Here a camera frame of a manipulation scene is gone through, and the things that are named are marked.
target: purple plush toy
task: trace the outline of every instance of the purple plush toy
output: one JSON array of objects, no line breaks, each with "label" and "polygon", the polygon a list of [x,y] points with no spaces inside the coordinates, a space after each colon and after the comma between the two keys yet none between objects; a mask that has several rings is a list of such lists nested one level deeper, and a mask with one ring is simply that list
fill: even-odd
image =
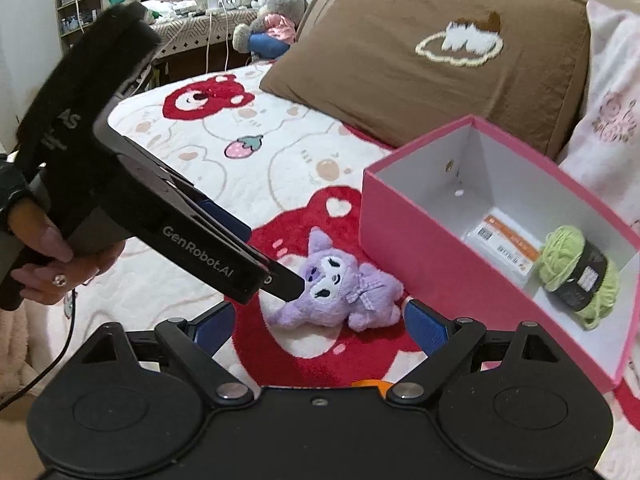
[{"label": "purple plush toy", "polygon": [[400,319],[395,302],[402,283],[390,274],[335,249],[331,238],[319,228],[311,229],[309,256],[300,269],[305,291],[267,318],[269,325],[296,328],[304,323],[337,326],[349,319],[355,332],[392,326]]}]

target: black cable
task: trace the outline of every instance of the black cable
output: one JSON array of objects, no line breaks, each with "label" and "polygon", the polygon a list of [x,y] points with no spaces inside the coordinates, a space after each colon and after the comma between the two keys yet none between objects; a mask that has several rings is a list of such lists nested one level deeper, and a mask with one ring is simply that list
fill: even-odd
[{"label": "black cable", "polygon": [[4,400],[2,403],[0,403],[0,412],[2,412],[2,410],[4,410],[5,408],[8,408],[16,400],[25,396],[36,384],[38,384],[41,380],[43,380],[44,377],[46,377],[49,374],[49,372],[52,371],[53,368],[55,368],[58,365],[60,361],[62,361],[62,358],[65,356],[66,351],[68,350],[69,345],[71,344],[71,337],[74,334],[75,324],[76,324],[76,290],[74,289],[71,291],[71,324],[69,325],[69,333],[66,336],[65,345],[60,351],[60,353],[58,354],[58,357],[53,359],[51,364],[47,366],[43,371],[41,371],[41,373],[39,373],[38,376],[29,384],[27,384],[23,389],[21,389],[19,392],[14,393],[7,400]]}]

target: green yarn ball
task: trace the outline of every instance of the green yarn ball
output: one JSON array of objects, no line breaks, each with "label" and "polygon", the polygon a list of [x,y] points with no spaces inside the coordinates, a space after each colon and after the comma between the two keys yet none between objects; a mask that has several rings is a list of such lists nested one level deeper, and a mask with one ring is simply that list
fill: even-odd
[{"label": "green yarn ball", "polygon": [[[546,236],[538,259],[538,275],[545,289],[555,291],[574,272],[582,250],[584,235],[577,227],[562,226]],[[600,320],[607,317],[616,304],[620,291],[620,274],[616,265],[607,258],[607,272],[599,290],[591,302],[579,312],[575,312],[585,330],[596,328]]]}]

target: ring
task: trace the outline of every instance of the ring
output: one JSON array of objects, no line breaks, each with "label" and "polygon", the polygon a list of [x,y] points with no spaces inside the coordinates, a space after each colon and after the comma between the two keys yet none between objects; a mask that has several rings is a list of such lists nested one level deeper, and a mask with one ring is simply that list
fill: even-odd
[{"label": "ring", "polygon": [[55,286],[65,286],[66,285],[66,276],[64,274],[56,274],[51,280]]}]

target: blue plush pants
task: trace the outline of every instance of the blue plush pants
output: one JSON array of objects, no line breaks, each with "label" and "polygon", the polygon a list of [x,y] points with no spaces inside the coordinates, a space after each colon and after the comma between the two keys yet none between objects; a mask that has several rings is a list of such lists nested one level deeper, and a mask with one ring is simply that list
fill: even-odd
[{"label": "blue plush pants", "polygon": [[249,37],[249,50],[262,59],[278,59],[289,50],[289,45],[261,32]]}]

